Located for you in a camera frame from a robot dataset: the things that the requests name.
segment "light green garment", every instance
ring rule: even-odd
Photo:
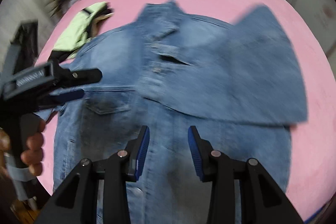
[[[80,47],[97,35],[97,22],[110,16],[112,11],[107,9],[107,2],[95,3],[81,10],[57,39],[53,51],[72,52],[70,57],[73,58]]]

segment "human hand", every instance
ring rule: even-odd
[[[24,151],[21,154],[21,160],[24,164],[29,167],[30,173],[34,176],[39,176],[42,174],[42,159],[43,150],[42,145],[44,143],[44,138],[41,132],[45,129],[45,121],[41,120],[38,128],[38,132],[30,136],[27,139],[27,147],[29,150]],[[0,174],[4,173],[8,175],[5,168],[4,152],[11,149],[11,142],[9,136],[0,129]]]

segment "blue gripper pad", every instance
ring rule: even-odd
[[[147,155],[147,150],[148,150],[148,146],[149,146],[149,140],[150,140],[150,132],[149,132],[149,128],[146,127],[146,129],[143,132],[143,128],[140,131],[140,136],[139,138],[141,138],[141,134],[143,134],[142,137],[142,142],[136,157],[136,167],[135,167],[135,178],[138,181],[139,177],[142,175],[142,170],[143,170],[143,166],[145,164],[145,159],[146,159],[146,155]]]
[[[189,129],[188,129],[188,143],[189,143],[191,156],[193,158],[194,167],[195,167],[195,170],[196,170],[196,175],[200,178],[201,181],[203,181],[204,180],[204,172],[203,172],[203,165],[202,165],[202,163],[203,163],[202,162],[202,157],[201,157],[201,153],[199,151],[199,148],[197,146],[192,127],[189,127]]]

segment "pink bedsheet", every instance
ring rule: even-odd
[[[48,59],[51,49],[74,15],[98,1],[108,1],[115,9],[100,32],[132,22],[145,3],[166,0],[81,0],[75,3],[56,26],[38,62]],[[191,14],[206,15],[229,23],[251,6],[270,7],[293,43],[300,62],[308,100],[308,122],[291,128],[292,162],[287,196],[303,219],[309,218],[336,192],[336,82],[328,61],[303,19],[285,0],[177,0]],[[41,183],[51,193],[53,187],[53,136],[57,118],[47,126],[44,173]]]

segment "black strap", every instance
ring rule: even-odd
[[[66,51],[52,51],[48,60],[57,59],[59,63],[65,61],[74,51],[66,52]]]
[[[86,12],[86,13],[88,13],[89,15],[91,15],[91,14],[92,14],[92,12],[90,12],[90,11],[89,11],[89,10],[87,10],[86,8],[84,8],[82,11],[83,11],[83,12]]]

